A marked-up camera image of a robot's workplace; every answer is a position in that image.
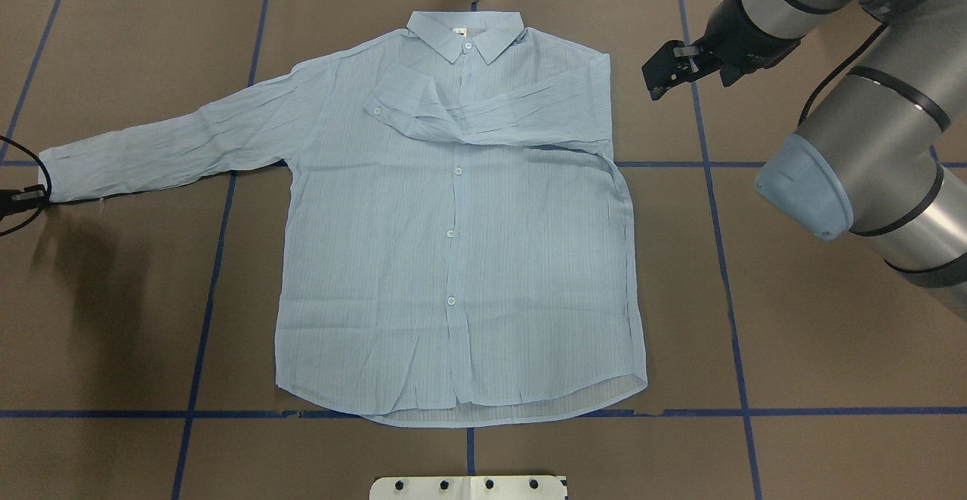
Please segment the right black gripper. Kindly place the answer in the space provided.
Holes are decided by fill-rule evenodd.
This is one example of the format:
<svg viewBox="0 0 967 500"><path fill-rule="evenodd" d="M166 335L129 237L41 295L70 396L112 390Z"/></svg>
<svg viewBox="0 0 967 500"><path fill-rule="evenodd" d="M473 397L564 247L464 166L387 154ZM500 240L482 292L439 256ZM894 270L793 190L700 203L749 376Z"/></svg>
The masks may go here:
<svg viewBox="0 0 967 500"><path fill-rule="evenodd" d="M641 72L650 100L667 91L718 73L722 86L760 69L771 69L801 45L801 39L777 38L745 22L710 25L692 45L669 40L645 63Z"/></svg>

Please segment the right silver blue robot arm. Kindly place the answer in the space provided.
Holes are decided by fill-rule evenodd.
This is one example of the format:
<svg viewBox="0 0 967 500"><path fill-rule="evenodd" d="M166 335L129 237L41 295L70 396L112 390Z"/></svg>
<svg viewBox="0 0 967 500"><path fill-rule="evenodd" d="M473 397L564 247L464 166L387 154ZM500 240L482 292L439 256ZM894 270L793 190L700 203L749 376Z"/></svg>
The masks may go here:
<svg viewBox="0 0 967 500"><path fill-rule="evenodd" d="M965 316L965 183L929 152L965 112L965 0L723 0L704 35L642 74L653 100L718 73L770 69L849 2L878 26L812 94L757 193L820 239L852 233L898 276Z"/></svg>

